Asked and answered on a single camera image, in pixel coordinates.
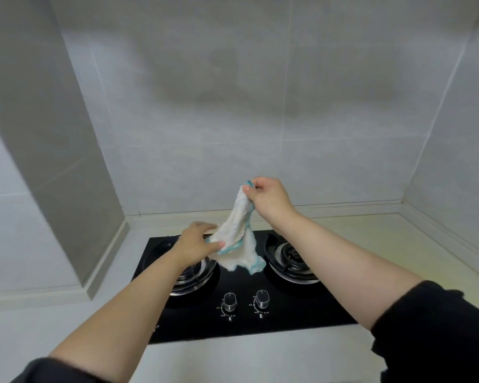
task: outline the forearm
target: forearm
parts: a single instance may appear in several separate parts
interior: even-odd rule
[[[129,381],[182,270],[172,253],[166,253],[50,356],[114,383]]]
[[[300,214],[288,217],[279,229],[338,302],[367,329],[422,281]]]

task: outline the black shirt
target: black shirt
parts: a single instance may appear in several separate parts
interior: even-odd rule
[[[387,370],[382,383],[479,380],[479,309],[457,290],[424,281],[394,303],[371,330]],[[60,361],[29,363],[13,383],[104,382]]]

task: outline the hand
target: hand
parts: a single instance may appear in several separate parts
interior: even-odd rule
[[[216,224],[193,222],[181,233],[174,247],[168,252],[181,265],[181,271],[225,246],[225,242],[208,243],[204,240],[203,234],[216,227]]]
[[[266,220],[274,230],[281,231],[283,222],[295,214],[295,208],[289,200],[286,189],[278,179],[256,177],[252,180],[255,188],[244,185],[243,192],[254,202],[259,215]]]

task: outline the black glass stovetop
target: black glass stovetop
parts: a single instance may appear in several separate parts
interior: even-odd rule
[[[200,265],[197,266],[196,274],[198,271],[205,276],[205,282],[198,289],[193,287],[190,293],[169,297],[150,344],[356,323],[322,283],[294,283],[290,281],[293,279],[291,274],[286,277],[290,280],[281,277],[281,273],[284,275],[291,270],[286,269],[290,268],[289,264],[275,264],[278,270],[273,269],[269,262],[274,261],[275,247],[285,242],[281,236],[273,230],[255,231],[254,235],[257,253],[267,262],[265,269],[253,275],[240,267],[229,272],[215,265],[214,261],[210,264],[208,259],[203,267],[213,268],[215,265],[208,275],[199,270]],[[150,238],[133,278],[176,240],[177,237]],[[186,282],[188,277],[188,272],[183,273],[181,283]],[[298,274],[295,277],[297,281],[309,282],[313,275],[304,274],[301,280]],[[264,304],[255,301],[259,290],[265,290],[269,296],[269,304],[264,308],[261,308]],[[266,292],[259,294],[260,299],[266,299]],[[236,308],[232,312],[223,306],[224,296],[228,293],[234,293],[236,297]],[[233,307],[232,297],[228,295],[226,298],[228,309]]]

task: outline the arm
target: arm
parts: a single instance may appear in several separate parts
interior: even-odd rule
[[[298,251],[338,302],[371,329],[400,297],[422,282],[418,275],[361,248],[300,215],[279,180],[255,178],[243,191],[259,214]]]
[[[177,277],[223,242],[202,235],[215,225],[194,222],[174,245],[71,333],[50,357],[111,382],[127,382],[153,333]]]

